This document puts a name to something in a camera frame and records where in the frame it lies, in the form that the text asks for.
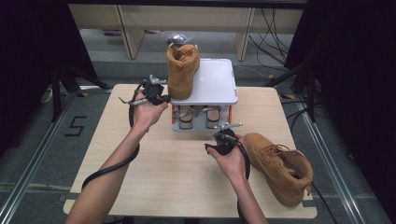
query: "finger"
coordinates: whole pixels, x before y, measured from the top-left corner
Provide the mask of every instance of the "finger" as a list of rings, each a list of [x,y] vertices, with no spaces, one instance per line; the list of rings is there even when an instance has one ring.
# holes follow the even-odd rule
[[[168,103],[163,102],[163,103],[160,104],[159,106],[160,106],[160,107],[163,109],[163,111],[164,111],[166,108],[168,108]]]
[[[207,152],[217,160],[221,155],[213,148],[213,147],[208,147]]]
[[[135,100],[137,101],[143,98],[145,98],[145,95],[143,95],[142,91],[139,91],[139,93],[136,95]]]

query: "human arm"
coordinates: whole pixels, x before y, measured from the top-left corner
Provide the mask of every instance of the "human arm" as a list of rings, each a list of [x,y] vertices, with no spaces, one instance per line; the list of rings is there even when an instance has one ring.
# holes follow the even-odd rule
[[[245,139],[241,135],[237,135],[237,138],[244,146]],[[240,149],[234,147],[225,156],[220,155],[212,147],[209,147],[207,151],[215,158],[220,170],[229,178],[247,222],[249,224],[268,223],[246,179],[245,159]]]
[[[136,100],[143,98],[139,93]],[[125,161],[134,154],[140,140],[168,107],[167,103],[143,103],[134,108],[134,125],[100,169]],[[93,179],[78,195],[66,223],[103,223],[120,192],[129,164]]]

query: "wooden table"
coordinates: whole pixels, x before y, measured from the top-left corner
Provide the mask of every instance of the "wooden table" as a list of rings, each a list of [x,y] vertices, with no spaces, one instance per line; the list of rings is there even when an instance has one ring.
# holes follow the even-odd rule
[[[84,179],[97,171],[128,133],[128,105],[136,85],[119,84],[111,93],[83,163],[71,188],[64,211],[68,213],[80,193]],[[236,133],[257,132],[276,144],[295,148],[276,90],[237,87],[238,103],[233,106],[233,122],[243,126]],[[110,215],[148,217],[238,217],[236,196],[216,161],[206,154],[204,143],[211,133],[172,131],[171,107],[163,112],[140,142],[140,152],[131,163]],[[251,169],[249,183],[267,217],[313,218],[317,208],[312,196],[303,206],[281,205],[264,176]]]

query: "tan work boot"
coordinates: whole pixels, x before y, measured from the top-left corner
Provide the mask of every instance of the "tan work boot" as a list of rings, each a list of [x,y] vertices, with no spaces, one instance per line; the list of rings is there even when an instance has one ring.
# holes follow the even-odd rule
[[[248,133],[245,139],[250,163],[264,174],[281,204],[294,207],[303,200],[305,189],[311,193],[314,172],[303,153],[274,145],[259,133]]]
[[[198,70],[200,55],[197,46],[183,45],[180,48],[169,45],[168,58],[168,94],[178,100],[191,96],[193,76]]]

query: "hand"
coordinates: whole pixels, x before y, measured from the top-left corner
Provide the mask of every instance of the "hand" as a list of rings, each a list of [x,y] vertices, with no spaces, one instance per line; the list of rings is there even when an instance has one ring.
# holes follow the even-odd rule
[[[237,134],[236,138],[245,147],[246,141],[242,135]],[[220,170],[233,182],[245,179],[246,166],[245,159],[239,147],[235,146],[231,152],[225,156],[220,155],[214,148],[207,149],[209,154],[215,158]]]
[[[136,101],[145,98],[142,91],[136,95]],[[150,102],[145,102],[134,108],[134,126],[142,126],[147,131],[151,125],[155,124],[163,111],[168,107],[168,103],[164,102],[160,105],[153,105]]]

